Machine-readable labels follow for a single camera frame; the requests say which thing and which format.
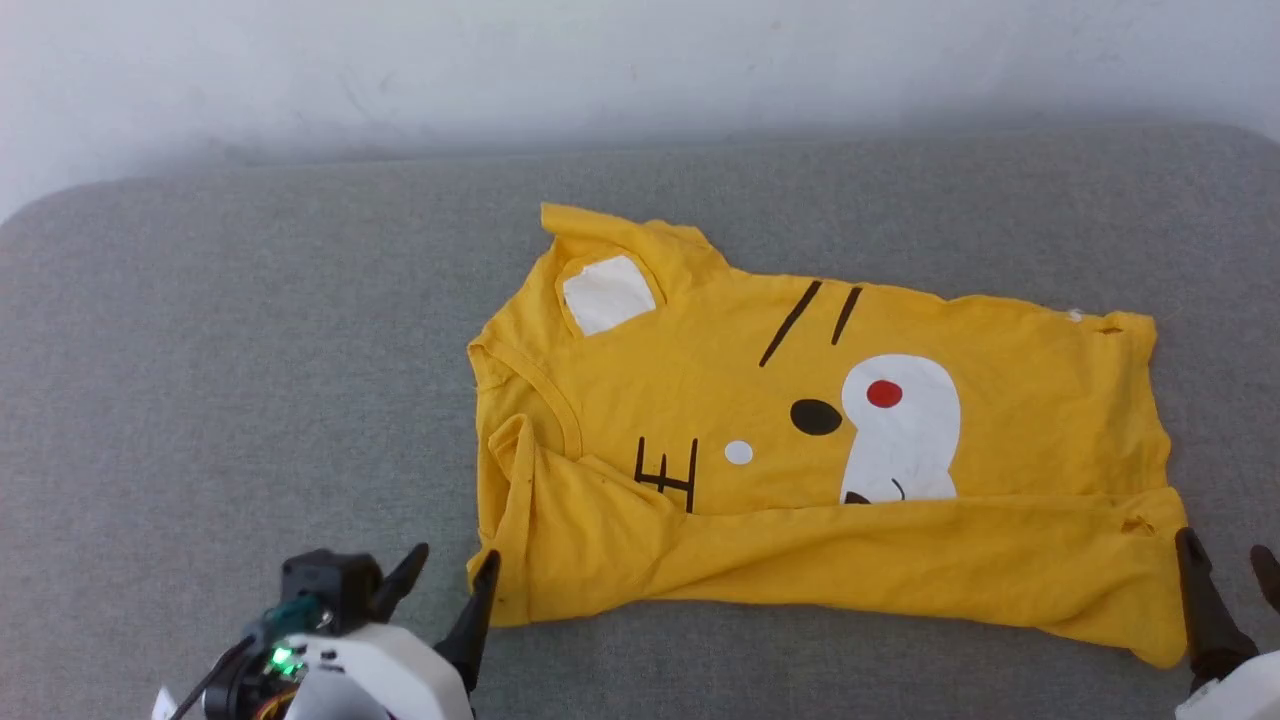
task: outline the gray fabric surface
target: gray fabric surface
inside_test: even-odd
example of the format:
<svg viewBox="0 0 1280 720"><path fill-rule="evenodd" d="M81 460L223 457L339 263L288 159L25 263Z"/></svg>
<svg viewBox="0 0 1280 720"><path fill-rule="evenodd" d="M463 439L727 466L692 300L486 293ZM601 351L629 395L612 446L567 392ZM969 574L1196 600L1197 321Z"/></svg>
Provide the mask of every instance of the gray fabric surface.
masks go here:
<svg viewBox="0 0 1280 720"><path fill-rule="evenodd" d="M463 347L538 202L696 224L754 272L1153 314L1171 482L1242 628L1280 548L1280 150L1190 128L271 169L134 181L0 229L0 715L142 717L316 546L475 548ZM498 630L480 717L1170 717L1185 670L1032 630L640 603Z"/></svg>

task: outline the black cable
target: black cable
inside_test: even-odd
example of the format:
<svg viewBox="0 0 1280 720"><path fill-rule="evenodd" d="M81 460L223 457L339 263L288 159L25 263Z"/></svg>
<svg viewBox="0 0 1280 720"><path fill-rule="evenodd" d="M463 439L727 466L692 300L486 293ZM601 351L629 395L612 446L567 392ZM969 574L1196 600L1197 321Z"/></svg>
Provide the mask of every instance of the black cable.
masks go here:
<svg viewBox="0 0 1280 720"><path fill-rule="evenodd" d="M1253 546L1249 561L1253 564L1253 574L1258 578L1258 587L1262 588L1262 597L1280 612L1280 561L1276 561L1271 550L1262 544Z"/></svg>
<svg viewBox="0 0 1280 720"><path fill-rule="evenodd" d="M244 652L244 650L248 648L248 646L251 644L253 644L252 635L246 637L241 642L233 644L227 652L224 652L223 656L218 659L218 662L214 662L214 669L210 670L209 674L205 675L198 683L196 683L196 687L191 691L191 694L188 694L180 703L178 703L178 708L173 711L173 715L169 716L169 720L178 720L179 717L186 715L187 711L191 710L191 706L196 705L196 701L200 700L200 696L205 692L205 688L209 687L209 683L212 683L214 678L219 673L221 673L223 669L227 667L228 664L230 664L230 661L239 657L239 653Z"/></svg>

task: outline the t-shirt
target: t-shirt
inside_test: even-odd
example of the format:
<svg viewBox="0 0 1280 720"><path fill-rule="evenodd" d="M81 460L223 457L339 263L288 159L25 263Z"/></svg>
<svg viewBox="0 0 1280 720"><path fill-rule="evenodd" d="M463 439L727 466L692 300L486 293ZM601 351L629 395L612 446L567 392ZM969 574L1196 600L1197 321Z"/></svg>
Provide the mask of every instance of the t-shirt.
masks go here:
<svg viewBox="0 0 1280 720"><path fill-rule="evenodd" d="M750 274L696 228L547 205L468 347L493 623L641 598L1187 638L1151 318Z"/></svg>

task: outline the white patch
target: white patch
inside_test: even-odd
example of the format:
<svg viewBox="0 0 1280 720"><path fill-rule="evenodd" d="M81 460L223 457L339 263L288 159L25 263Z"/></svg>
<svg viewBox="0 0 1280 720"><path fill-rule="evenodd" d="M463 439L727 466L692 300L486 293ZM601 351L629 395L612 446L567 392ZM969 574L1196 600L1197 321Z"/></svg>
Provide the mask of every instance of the white patch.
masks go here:
<svg viewBox="0 0 1280 720"><path fill-rule="evenodd" d="M914 355L869 357L845 377L840 400L858 428L840 502L850 492L868 502L956 496L960 396L942 365Z"/></svg>
<svg viewBox="0 0 1280 720"><path fill-rule="evenodd" d="M156 693L156 703L151 706L151 720L169 720L177 710L178 703L169 694L169 688L160 685L160 692Z"/></svg>
<svg viewBox="0 0 1280 720"><path fill-rule="evenodd" d="M746 465L753 457L755 457L755 451L740 439L724 446L724 459L735 465Z"/></svg>
<svg viewBox="0 0 1280 720"><path fill-rule="evenodd" d="M584 336L611 331L658 307L644 273L626 255L586 265L564 281L564 304Z"/></svg>
<svg viewBox="0 0 1280 720"><path fill-rule="evenodd" d="M390 666L396 669L403 667L398 664ZM430 683L431 680L416 682ZM435 708L426 710L428 715L425 715L425 717L444 716L443 714L435 715L433 712ZM307 671L307 676L302 679L302 684L298 687L298 694L294 696L293 702L289 705L289 711L284 716L284 720L297 720L300 717L387 720L388 712L374 698L374 696L369 694L369 691L360 687L360 683L357 683L353 678L343 673L310 670Z"/></svg>

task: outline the cable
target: cable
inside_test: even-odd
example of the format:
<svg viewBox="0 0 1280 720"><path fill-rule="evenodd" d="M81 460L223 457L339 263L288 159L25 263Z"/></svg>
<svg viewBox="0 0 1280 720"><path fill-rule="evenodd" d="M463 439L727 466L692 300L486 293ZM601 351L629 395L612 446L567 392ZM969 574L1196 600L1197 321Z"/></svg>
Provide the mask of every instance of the cable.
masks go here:
<svg viewBox="0 0 1280 720"><path fill-rule="evenodd" d="M191 693L186 697L186 700L178 703L178 708L173 711L173 715L169 716L169 720L178 720L179 717L186 715L187 711L191 710L191 706L196 705L196 701L200 700L200 696L205 692L205 688L209 687L209 683L212 683L214 678L219 673L221 673L223 669L227 667L227 665L229 665L232 660L239 657L239 653L244 652L244 650L248 648L248 646L251 644L253 644L252 635L246 637L241 642L233 644L230 650L224 652L223 656L218 659L218 662L214 662L214 669L210 670L209 674L205 675L198 683L196 683L196 687L191 691Z"/></svg>
<svg viewBox="0 0 1280 720"><path fill-rule="evenodd" d="M1271 550L1262 544L1253 546L1249 561L1253 564L1253 574L1258 578L1258 587L1262 588L1262 597L1280 612L1280 562Z"/></svg>
<svg viewBox="0 0 1280 720"><path fill-rule="evenodd" d="M257 708L257 712L253 714L253 720L275 720L275 716L280 714L280 710L287 710L297 694L298 691L294 688L273 697L266 701L262 707Z"/></svg>

